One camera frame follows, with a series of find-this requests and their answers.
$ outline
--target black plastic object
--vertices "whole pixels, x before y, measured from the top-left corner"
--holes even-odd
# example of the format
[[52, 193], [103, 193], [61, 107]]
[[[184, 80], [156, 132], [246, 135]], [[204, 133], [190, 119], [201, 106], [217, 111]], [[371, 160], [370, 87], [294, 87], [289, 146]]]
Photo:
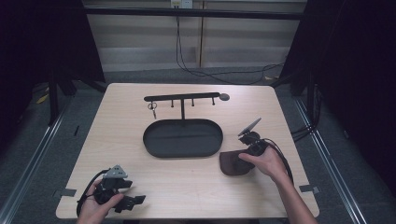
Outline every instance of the black plastic object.
[[[251, 136], [259, 136], [257, 133], [248, 133], [247, 135]], [[255, 167], [253, 163], [243, 161], [239, 159], [239, 154], [240, 153], [247, 153], [251, 156], [260, 156], [262, 153], [264, 153], [265, 149], [268, 147], [268, 144], [266, 144], [264, 141], [251, 141], [250, 138], [246, 138], [243, 140], [243, 137], [239, 139], [241, 142], [244, 144], [250, 145], [247, 149], [242, 149], [242, 150], [236, 150], [236, 151], [228, 151], [228, 152], [221, 152], [220, 153], [220, 170], [225, 174], [225, 175], [245, 175], [247, 174], [251, 169]]]
[[[95, 189], [93, 196], [97, 203], [104, 204], [107, 203], [111, 197], [119, 193], [119, 189], [128, 189], [132, 185], [132, 181], [124, 180], [122, 178], [109, 178], [103, 179], [99, 183], [99, 187]], [[146, 195], [129, 197], [124, 196], [122, 200], [117, 203], [114, 208], [116, 213], [120, 213], [122, 210], [132, 211], [136, 204], [142, 204], [145, 201]]]
[[219, 151], [220, 126], [209, 119], [163, 119], [150, 124], [143, 135], [149, 154], [158, 158], [208, 157]]

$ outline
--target wire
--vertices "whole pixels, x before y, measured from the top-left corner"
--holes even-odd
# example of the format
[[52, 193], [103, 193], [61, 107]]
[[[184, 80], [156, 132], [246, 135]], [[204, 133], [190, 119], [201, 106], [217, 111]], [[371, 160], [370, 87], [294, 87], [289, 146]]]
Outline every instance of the wire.
[[311, 134], [317, 127], [320, 119], [320, 109], [321, 109], [321, 102], [322, 102], [322, 95], [318, 88], [315, 89], [315, 111], [314, 111], [314, 118], [312, 122], [303, 128], [300, 128], [294, 132], [291, 132], [293, 135], [294, 143], [300, 141], [301, 139], [305, 138], [309, 134]]
[[[181, 47], [181, 38], [180, 38], [180, 19], [179, 17], [177, 17], [177, 49], [176, 49], [176, 58], [177, 58], [177, 65], [179, 68], [181, 68], [183, 71], [196, 76], [196, 77], [212, 77], [215, 80], [224, 82], [224, 83], [228, 83], [228, 84], [233, 84], [233, 85], [253, 85], [256, 84], [258, 82], [261, 82], [264, 78], [264, 72], [268, 71], [270, 69], [274, 69], [276, 67], [279, 66], [283, 66], [284, 63], [278, 63], [278, 64], [268, 64], [265, 65], [262, 69], [260, 70], [254, 70], [254, 71], [231, 71], [231, 72], [220, 72], [220, 73], [205, 73], [205, 72], [201, 72], [201, 71], [192, 71], [190, 70], [186, 64], [184, 63], [184, 59], [183, 59], [183, 53], [182, 53], [182, 47]], [[260, 77], [257, 78], [254, 81], [248, 82], [248, 83], [235, 83], [235, 82], [231, 82], [231, 81], [227, 81], [224, 80], [222, 78], [216, 77], [216, 76], [220, 76], [220, 75], [230, 75], [230, 74], [255, 74], [255, 73], [261, 73]]]
[[277, 153], [277, 155], [279, 156], [279, 158], [282, 160], [283, 164], [285, 165], [285, 168], [286, 168], [286, 171], [287, 171], [287, 173], [288, 173], [288, 176], [289, 176], [289, 178], [290, 178], [290, 180], [291, 180], [291, 183], [294, 184], [293, 173], [291, 172], [291, 169], [290, 169], [290, 166], [289, 166], [289, 162], [288, 162], [288, 160], [286, 159], [285, 155], [283, 155], [283, 152], [282, 152], [282, 150], [280, 150], [280, 147], [279, 147], [273, 140], [271, 140], [271, 139], [269, 139], [269, 138], [262, 138], [262, 139], [260, 139], [260, 137], [258, 138], [258, 137], [249, 136], [249, 135], [245, 135], [245, 137], [252, 138], [252, 139], [254, 139], [254, 140], [256, 140], [256, 141], [262, 142], [262, 143], [266, 144], [267, 146], [270, 146], [271, 148], [273, 148], [274, 151], [275, 151], [275, 152]]
[[81, 197], [79, 198], [79, 200], [77, 201], [77, 216], [79, 216], [79, 213], [81, 212], [81, 207], [82, 207], [82, 205], [84, 204], [84, 202], [85, 202], [85, 200], [87, 200], [87, 198], [88, 197], [90, 197], [90, 196], [92, 196], [92, 195], [87, 195], [87, 192], [88, 192], [88, 190], [90, 189], [90, 187], [91, 187], [91, 185], [93, 184], [93, 182], [95, 181], [95, 179], [99, 176], [99, 175], [102, 175], [102, 174], [105, 174], [107, 171], [109, 171], [110, 169], [108, 169], [108, 170], [103, 170], [103, 171], [101, 171], [101, 172], [99, 172], [97, 175], [95, 175], [94, 177], [93, 177], [93, 179], [91, 180], [91, 182], [88, 184], [88, 186], [87, 186], [87, 188], [85, 188], [85, 190], [84, 190], [84, 192], [82, 193], [82, 195], [81, 195]]

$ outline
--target metal rail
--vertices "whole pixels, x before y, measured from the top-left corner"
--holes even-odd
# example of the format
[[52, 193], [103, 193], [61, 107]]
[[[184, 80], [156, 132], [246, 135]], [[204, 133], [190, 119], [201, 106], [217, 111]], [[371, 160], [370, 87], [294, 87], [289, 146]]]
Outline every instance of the metal rail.
[[15, 186], [14, 190], [9, 194], [7, 200], [3, 204], [3, 208], [0, 210], [0, 223], [1, 224], [9, 224], [11, 223], [12, 219], [14, 218], [17, 210], [25, 196], [27, 190], [29, 189], [30, 183], [32, 182], [33, 176], [35, 172], [38, 170], [40, 163], [43, 161], [48, 148], [50, 147], [50, 143], [58, 132], [59, 127], [61, 126], [62, 120], [64, 118], [64, 112], [67, 109], [71, 102], [71, 97], [69, 98], [68, 102], [58, 116], [58, 118], [53, 122], [51, 126], [48, 127], [46, 130], [43, 138], [41, 139], [40, 144], [35, 150], [32, 159], [30, 159], [28, 165], [26, 166], [25, 170], [21, 178], [19, 179], [17, 185]]
[[[306, 114], [306, 108], [303, 101], [301, 99], [296, 99], [295, 103], [304, 120], [305, 125], [310, 126], [311, 121]], [[326, 166], [327, 171], [329, 172], [329, 175], [332, 178], [332, 182], [337, 188], [341, 200], [343, 201], [346, 210], [348, 211], [353, 223], [367, 224], [367, 221], [364, 218], [364, 215], [359, 207], [359, 204], [356, 202], [355, 197], [353, 196], [352, 192], [347, 186], [347, 183], [345, 182], [340, 171], [338, 170], [338, 167], [335, 164], [334, 160], [332, 159], [332, 155], [330, 154], [329, 149], [327, 149], [318, 130], [314, 130], [310, 135], [315, 143], [315, 146], [318, 149], [318, 153], [320, 157], [323, 159], [323, 163]]]
[[37, 12], [70, 11], [92, 15], [178, 16], [288, 21], [299, 21], [307, 17], [327, 17], [323, 15], [306, 15], [299, 12], [237, 11], [163, 7], [38, 7], [36, 10]]

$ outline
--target power outlet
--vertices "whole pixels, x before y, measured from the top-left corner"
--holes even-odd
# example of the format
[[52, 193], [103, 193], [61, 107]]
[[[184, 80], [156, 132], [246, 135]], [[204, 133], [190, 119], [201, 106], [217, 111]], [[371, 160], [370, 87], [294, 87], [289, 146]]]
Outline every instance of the power outlet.
[[181, 0], [171, 0], [171, 8], [181, 8]]
[[182, 8], [192, 8], [192, 0], [182, 0], [181, 7]]

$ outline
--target black curtain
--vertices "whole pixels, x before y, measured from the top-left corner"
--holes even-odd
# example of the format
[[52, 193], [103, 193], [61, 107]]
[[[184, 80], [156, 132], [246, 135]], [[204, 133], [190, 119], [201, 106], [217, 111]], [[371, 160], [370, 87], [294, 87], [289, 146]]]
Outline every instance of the black curtain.
[[361, 154], [396, 196], [396, 2], [308, 1], [283, 76], [298, 94], [308, 75]]
[[87, 16], [50, 7], [83, 7], [80, 0], [0, 1], [0, 144], [50, 71], [64, 79], [105, 81]]

